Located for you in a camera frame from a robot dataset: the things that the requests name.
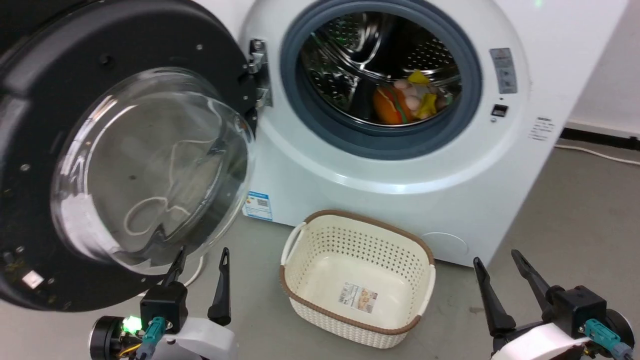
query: white basket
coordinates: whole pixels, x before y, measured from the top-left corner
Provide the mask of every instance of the white basket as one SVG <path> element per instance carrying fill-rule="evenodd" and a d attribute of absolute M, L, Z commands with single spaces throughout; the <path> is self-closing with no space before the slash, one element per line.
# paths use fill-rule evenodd
<path fill-rule="evenodd" d="M 280 263 L 298 315 L 376 348 L 396 346 L 418 324 L 436 278 L 431 250 L 418 237 L 337 210 L 296 226 Z"/>

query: washing machine door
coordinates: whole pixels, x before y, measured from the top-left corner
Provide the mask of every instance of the washing machine door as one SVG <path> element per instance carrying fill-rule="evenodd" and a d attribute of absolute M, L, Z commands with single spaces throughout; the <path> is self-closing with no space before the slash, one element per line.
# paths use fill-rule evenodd
<path fill-rule="evenodd" d="M 0 298 L 85 311 L 197 259 L 246 197 L 256 88 L 188 0 L 58 13 L 0 63 Z"/>

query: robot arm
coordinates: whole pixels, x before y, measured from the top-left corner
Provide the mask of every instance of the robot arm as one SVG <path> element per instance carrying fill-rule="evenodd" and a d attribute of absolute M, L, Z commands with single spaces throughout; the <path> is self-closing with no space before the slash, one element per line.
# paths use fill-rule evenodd
<path fill-rule="evenodd" d="M 635 339 L 626 319 L 584 286 L 565 290 L 549 286 L 517 250 L 511 252 L 520 275 L 527 279 L 542 310 L 541 321 L 517 327 L 496 296 L 489 273 L 479 258 L 474 268 L 482 296 L 492 360 L 580 360 L 600 354 L 633 360 Z"/>
<path fill-rule="evenodd" d="M 122 317 L 98 319 L 89 340 L 93 360 L 237 359 L 236 335 L 224 327 L 231 322 L 229 250 L 223 250 L 206 319 L 188 316 L 187 289 L 178 281 L 185 257 L 183 248 L 164 281 L 147 291 L 140 301 L 140 318 L 132 317 L 137 324 L 130 326 Z"/>

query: basket handle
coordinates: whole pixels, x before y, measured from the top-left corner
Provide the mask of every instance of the basket handle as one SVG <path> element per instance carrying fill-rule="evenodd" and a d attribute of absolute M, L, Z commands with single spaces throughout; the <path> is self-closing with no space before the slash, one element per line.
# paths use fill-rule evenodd
<path fill-rule="evenodd" d="M 306 222 L 302 222 L 300 225 L 296 226 L 293 231 L 291 231 L 291 234 L 289 234 L 289 238 L 284 244 L 284 249 L 282 249 L 282 257 L 280 258 L 281 265 L 285 265 L 287 263 L 287 260 L 289 260 L 289 253 L 291 252 L 293 241 L 296 240 L 296 243 L 298 243 L 298 240 L 300 240 L 301 238 L 300 234 L 302 233 L 302 227 L 306 224 Z"/>
<path fill-rule="evenodd" d="M 433 294 L 433 288 L 436 284 L 436 267 L 432 264 L 431 267 L 431 276 L 429 277 L 429 284 L 427 285 L 427 294 L 420 305 L 420 309 L 418 310 L 418 315 L 422 316 L 424 312 L 427 310 L 427 305 L 429 305 L 429 300 L 431 300 L 431 295 Z"/>

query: washing machine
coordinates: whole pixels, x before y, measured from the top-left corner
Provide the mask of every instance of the washing machine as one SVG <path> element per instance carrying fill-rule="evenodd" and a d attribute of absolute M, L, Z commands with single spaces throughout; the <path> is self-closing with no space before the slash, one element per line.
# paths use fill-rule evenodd
<path fill-rule="evenodd" d="M 116 304 L 241 209 L 343 209 L 489 261 L 625 5 L 5 1 L 0 298 Z M 411 76 L 430 112 L 385 118 Z"/>
<path fill-rule="evenodd" d="M 297 225 L 352 211 L 419 235 L 438 259 L 491 261 L 625 5 L 257 2 L 240 44 L 264 42 L 271 97 L 244 213 Z M 376 92 L 416 74 L 442 106 L 385 117 Z"/>

